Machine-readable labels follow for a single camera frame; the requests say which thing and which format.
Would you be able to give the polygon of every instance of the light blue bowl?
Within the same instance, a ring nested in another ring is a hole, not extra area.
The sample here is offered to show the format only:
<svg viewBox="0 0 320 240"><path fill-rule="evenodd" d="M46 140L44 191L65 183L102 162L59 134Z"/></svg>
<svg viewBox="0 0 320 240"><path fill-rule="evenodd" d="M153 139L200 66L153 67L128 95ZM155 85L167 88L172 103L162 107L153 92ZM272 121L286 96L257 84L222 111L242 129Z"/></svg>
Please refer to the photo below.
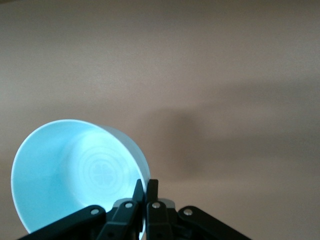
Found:
<svg viewBox="0 0 320 240"><path fill-rule="evenodd" d="M115 201L132 197L138 179L146 191L146 158L127 135L65 119L39 127L24 140L14 158L11 190L31 233L90 205L111 210Z"/></svg>

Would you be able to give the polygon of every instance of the brown surface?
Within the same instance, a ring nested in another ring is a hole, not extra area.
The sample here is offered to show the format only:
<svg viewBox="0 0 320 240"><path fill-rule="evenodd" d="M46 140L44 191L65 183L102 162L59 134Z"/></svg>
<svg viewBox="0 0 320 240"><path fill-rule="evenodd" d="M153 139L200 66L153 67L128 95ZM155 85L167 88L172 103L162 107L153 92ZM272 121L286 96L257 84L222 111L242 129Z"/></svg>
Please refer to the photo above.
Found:
<svg viewBox="0 0 320 240"><path fill-rule="evenodd" d="M197 2L0 5L0 239L26 233L15 153L57 119L127 133L178 209L320 239L320 5Z"/></svg>

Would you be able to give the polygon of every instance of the background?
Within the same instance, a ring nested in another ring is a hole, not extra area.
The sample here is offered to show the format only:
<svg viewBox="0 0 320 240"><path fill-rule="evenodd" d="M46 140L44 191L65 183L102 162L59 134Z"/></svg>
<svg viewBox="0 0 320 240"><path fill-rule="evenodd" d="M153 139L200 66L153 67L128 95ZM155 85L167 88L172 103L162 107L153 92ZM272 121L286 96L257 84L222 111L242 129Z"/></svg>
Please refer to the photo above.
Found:
<svg viewBox="0 0 320 240"><path fill-rule="evenodd" d="M0 239L27 233L17 149L59 119L129 135L177 209L320 239L319 79L318 1L0 4Z"/></svg>

